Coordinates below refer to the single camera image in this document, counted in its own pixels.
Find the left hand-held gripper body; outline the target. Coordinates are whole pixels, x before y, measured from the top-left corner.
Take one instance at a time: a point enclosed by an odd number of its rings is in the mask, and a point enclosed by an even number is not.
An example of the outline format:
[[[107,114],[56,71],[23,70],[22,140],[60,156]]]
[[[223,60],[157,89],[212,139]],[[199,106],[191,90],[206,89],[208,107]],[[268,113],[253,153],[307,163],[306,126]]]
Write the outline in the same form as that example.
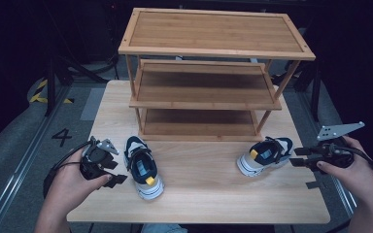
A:
[[[80,170],[87,180],[99,178],[108,174],[108,169],[105,167],[107,159],[114,159],[119,151],[112,144],[110,139],[103,141],[97,140],[91,136],[88,145],[83,151],[83,158],[80,165]]]

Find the white and navy sneaker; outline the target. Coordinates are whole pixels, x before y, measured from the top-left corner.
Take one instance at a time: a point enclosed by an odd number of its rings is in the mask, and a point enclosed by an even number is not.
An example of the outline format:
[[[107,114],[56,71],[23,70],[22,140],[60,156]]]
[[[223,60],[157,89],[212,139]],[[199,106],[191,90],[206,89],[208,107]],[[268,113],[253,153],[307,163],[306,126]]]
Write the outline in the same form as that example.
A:
[[[280,168],[288,163],[294,150],[290,138],[266,137],[263,142],[254,144],[241,155],[236,163],[241,173],[247,177],[260,175],[267,168]]]
[[[138,136],[131,136],[127,139],[124,163],[142,199],[153,200],[163,193],[164,182],[158,175],[152,151]]]

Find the person's left hand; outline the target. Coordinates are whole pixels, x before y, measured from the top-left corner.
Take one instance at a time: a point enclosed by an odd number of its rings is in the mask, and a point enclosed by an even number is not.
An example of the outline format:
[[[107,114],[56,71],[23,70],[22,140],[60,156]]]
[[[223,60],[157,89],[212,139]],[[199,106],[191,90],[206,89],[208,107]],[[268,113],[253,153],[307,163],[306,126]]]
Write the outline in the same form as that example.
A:
[[[66,216],[81,205],[90,193],[112,178],[111,175],[103,175],[92,180],[85,179],[79,165],[82,154],[82,150],[73,153],[57,171],[45,199],[45,207],[52,214]]]

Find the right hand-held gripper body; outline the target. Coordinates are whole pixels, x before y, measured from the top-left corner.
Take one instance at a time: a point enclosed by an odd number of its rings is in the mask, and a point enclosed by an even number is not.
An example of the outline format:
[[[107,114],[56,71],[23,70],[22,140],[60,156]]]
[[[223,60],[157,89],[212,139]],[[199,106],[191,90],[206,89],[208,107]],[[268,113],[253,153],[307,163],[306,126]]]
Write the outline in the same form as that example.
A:
[[[355,161],[355,155],[365,153],[347,145],[344,137],[365,126],[362,121],[348,124],[323,125],[317,140],[318,144],[310,148],[312,154],[319,154],[321,160],[340,168],[348,168]]]

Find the black metal stand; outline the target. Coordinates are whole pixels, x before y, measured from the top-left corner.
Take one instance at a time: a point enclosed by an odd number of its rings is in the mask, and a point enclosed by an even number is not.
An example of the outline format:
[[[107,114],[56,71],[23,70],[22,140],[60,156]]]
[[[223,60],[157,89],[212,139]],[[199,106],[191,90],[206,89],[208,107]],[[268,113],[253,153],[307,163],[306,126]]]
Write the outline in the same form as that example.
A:
[[[69,70],[70,67],[72,67],[77,72],[83,74],[85,77],[88,77],[97,83],[108,82],[108,80],[99,77],[98,75],[96,75],[92,71],[89,71],[79,63],[73,62],[64,56],[53,55],[47,63],[46,78],[48,81],[48,104],[46,117],[48,117],[51,114],[56,105],[55,79],[58,79],[62,85],[71,85],[74,81],[72,78],[72,72]]]

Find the metal floor rail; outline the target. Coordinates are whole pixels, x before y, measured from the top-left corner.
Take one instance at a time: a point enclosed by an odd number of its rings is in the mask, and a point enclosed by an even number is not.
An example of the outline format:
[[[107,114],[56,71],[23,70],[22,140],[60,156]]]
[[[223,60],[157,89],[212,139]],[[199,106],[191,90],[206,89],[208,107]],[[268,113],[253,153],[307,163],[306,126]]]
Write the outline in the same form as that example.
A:
[[[315,117],[313,97],[309,92],[296,92],[296,97],[299,101],[296,128],[304,146],[312,146],[317,142],[316,137],[323,125],[342,123],[327,92],[319,94],[317,117]],[[356,208],[354,196],[333,176],[316,172],[315,177],[322,184],[322,195],[331,217],[350,218]]]
[[[39,127],[37,128],[36,133],[34,134],[33,138],[31,139],[28,148],[26,149],[25,153],[22,155],[20,162],[17,164],[16,169],[14,172],[8,177],[5,188],[0,194],[0,223],[8,211],[9,207],[11,206],[17,192],[23,183],[23,180],[28,173],[36,155],[39,146],[42,144],[43,138],[48,131],[48,128],[51,125],[51,122],[56,115],[58,109],[60,108],[61,104],[63,103],[64,99],[68,95],[70,91],[70,87],[64,86],[59,89],[59,92],[55,95],[55,100],[53,101],[54,107],[52,112],[45,116],[41,122]]]

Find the wooden three-tier shoe rack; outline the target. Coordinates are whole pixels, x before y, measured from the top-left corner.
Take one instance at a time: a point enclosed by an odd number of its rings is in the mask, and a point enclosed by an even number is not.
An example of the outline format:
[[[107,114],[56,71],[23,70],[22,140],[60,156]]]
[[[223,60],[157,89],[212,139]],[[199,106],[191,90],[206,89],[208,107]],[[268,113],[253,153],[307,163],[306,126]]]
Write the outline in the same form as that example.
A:
[[[139,134],[159,141],[259,141],[303,61],[286,14],[136,8],[119,46]]]

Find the person's right hand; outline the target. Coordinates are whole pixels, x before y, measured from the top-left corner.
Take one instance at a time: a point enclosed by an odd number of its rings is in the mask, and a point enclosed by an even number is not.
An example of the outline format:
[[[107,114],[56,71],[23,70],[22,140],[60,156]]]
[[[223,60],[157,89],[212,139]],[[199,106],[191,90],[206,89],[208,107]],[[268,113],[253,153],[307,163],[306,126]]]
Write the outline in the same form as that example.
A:
[[[356,211],[373,212],[373,169],[369,162],[354,155],[354,162],[347,168],[339,168],[330,163],[319,161],[318,167],[337,178],[356,198]]]

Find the person's blue jeans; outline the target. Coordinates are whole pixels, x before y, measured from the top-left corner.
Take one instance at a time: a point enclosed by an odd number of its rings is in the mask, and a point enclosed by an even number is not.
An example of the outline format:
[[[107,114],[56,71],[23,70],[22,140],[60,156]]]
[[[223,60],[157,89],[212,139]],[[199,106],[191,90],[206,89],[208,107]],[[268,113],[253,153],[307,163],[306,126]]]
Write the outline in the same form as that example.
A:
[[[146,223],[141,233],[187,233],[187,230],[174,223]]]

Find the yellow and black hazard tape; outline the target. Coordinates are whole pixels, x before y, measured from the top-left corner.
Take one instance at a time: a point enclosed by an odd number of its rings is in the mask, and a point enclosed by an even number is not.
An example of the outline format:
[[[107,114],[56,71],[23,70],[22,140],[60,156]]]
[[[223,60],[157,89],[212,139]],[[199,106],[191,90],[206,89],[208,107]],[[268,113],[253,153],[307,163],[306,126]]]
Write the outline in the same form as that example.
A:
[[[44,88],[47,86],[48,80],[47,79],[42,79],[40,83],[38,84],[34,94],[30,98],[29,102],[34,103],[34,102],[39,102],[39,103],[48,103],[48,98],[47,97],[42,97],[41,93],[44,90]]]

